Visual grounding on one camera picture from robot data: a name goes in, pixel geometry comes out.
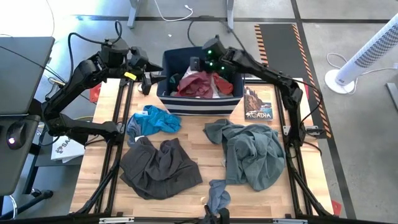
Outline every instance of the orange striped tape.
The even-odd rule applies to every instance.
[[[268,65],[267,53],[266,53],[266,49],[264,48],[264,43],[262,41],[262,35],[261,35],[261,30],[260,30],[259,24],[256,24],[254,26],[254,31],[256,33],[257,45],[258,45],[259,51],[260,51],[260,59],[263,63]]]
[[[304,48],[303,48],[303,45],[302,45],[302,42],[301,42],[301,39],[300,39],[299,30],[297,29],[297,27],[294,24],[292,24],[292,28],[293,28],[293,32],[294,32],[294,34],[296,36],[297,45],[298,45],[298,48],[300,49],[301,56],[303,57],[303,62],[304,62],[304,65],[305,65],[305,69],[306,69],[306,71],[308,73],[308,77],[310,79],[310,83],[311,83],[311,85],[315,86],[315,82],[313,81],[313,78],[312,78],[311,69],[310,69],[310,66],[309,66],[308,61],[307,61],[307,56],[305,55],[305,51],[304,51]],[[313,94],[315,95],[315,99],[319,103],[320,102],[320,97],[319,97],[319,94],[317,93],[317,91],[313,90]],[[318,110],[319,110],[319,113],[320,113],[321,118],[322,118],[323,127],[325,128],[325,131],[326,131],[326,136],[328,136],[328,138],[331,138],[329,124],[328,124],[328,121],[326,120],[326,116],[325,116],[325,112],[323,110],[322,104],[320,104]]]

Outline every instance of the book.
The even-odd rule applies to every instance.
[[[70,139],[68,136],[60,136],[60,139],[52,144],[51,160],[62,160],[66,163],[85,153],[85,147]]]
[[[274,119],[272,103],[260,99],[257,93],[248,86],[245,86],[243,98],[244,119],[257,121],[271,121]]]

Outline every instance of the black mouse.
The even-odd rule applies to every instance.
[[[25,144],[25,132],[26,124],[23,121],[17,121],[8,127],[7,144],[10,149],[19,149]]]

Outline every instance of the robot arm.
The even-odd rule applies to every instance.
[[[129,48],[123,39],[112,43],[106,40],[101,44],[101,51],[79,63],[68,83],[42,104],[42,118],[51,136],[66,135],[85,144],[89,134],[99,134],[105,141],[118,140],[119,131],[112,121],[103,124],[77,121],[61,114],[84,90],[93,88],[108,78],[128,78],[126,72],[142,80],[146,72],[163,70],[148,61],[146,53],[139,47]]]
[[[289,145],[302,146],[305,138],[305,126],[301,122],[300,115],[300,102],[303,91],[299,88],[297,82],[282,72],[273,71],[266,65],[255,61],[251,55],[243,50],[232,47],[224,48],[217,37],[206,42],[202,49],[206,54],[206,60],[199,62],[199,67],[205,70],[219,73],[230,71],[248,73],[277,86],[280,90],[284,107],[289,113],[291,125],[287,136]]]

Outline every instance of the concrete floor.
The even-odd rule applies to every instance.
[[[7,2],[7,7],[0,9],[0,20],[12,18],[12,22],[1,23],[0,34],[45,36],[52,33],[51,13],[45,1],[1,1]],[[235,17],[294,18],[289,0],[235,1]],[[69,32],[77,32],[98,40],[115,36],[113,21],[78,21],[71,15],[128,16],[129,13],[128,0],[49,0],[49,2],[55,17],[53,36],[56,38],[49,65],[64,79],[68,79],[70,66],[66,44]],[[158,2],[164,16],[187,15],[188,11],[184,8],[184,4],[194,9],[194,16],[202,14],[226,16],[224,1],[158,0]],[[301,17],[305,19],[390,19],[398,12],[398,2],[394,0],[297,0],[297,4]],[[139,16],[159,17],[152,0],[143,2]],[[236,22],[234,29],[249,53],[259,60],[253,29],[253,25],[257,23]],[[122,21],[123,38],[129,45],[138,45],[146,50],[154,63],[161,63],[163,51],[190,46],[186,34],[188,24],[187,21],[139,21],[135,29],[129,30],[126,21]],[[386,82],[398,84],[398,71],[389,70],[361,77],[356,93],[350,96],[331,92],[323,81],[323,76],[331,69],[326,61],[327,53],[336,52],[347,58],[352,57],[382,27],[382,24],[304,24],[303,26],[356,216],[363,220],[397,223],[398,170],[395,168],[395,160],[398,152],[395,148],[398,140],[395,135],[398,112],[384,84]],[[225,45],[238,47],[233,36],[228,35],[218,22],[196,22],[191,30],[192,39],[198,45],[215,34],[220,35]],[[96,52],[98,46],[73,39],[72,49],[77,64]],[[391,67],[398,62],[397,55],[398,49],[394,49],[372,68]],[[343,64],[337,58],[333,58],[333,61]],[[47,79],[43,78],[35,97],[43,100],[50,88]],[[94,105],[79,97],[65,110],[65,113],[76,118],[90,116],[94,110]],[[333,200],[342,202],[326,142],[320,141],[320,146],[324,151],[323,163],[330,195]],[[18,204],[30,198],[26,195],[21,196],[20,193],[30,165],[29,161],[31,158],[27,160],[14,193]],[[68,213],[78,170],[79,167],[40,168],[34,187],[54,190],[55,195],[19,217]],[[10,207],[11,203],[6,199],[4,210],[8,211]]]

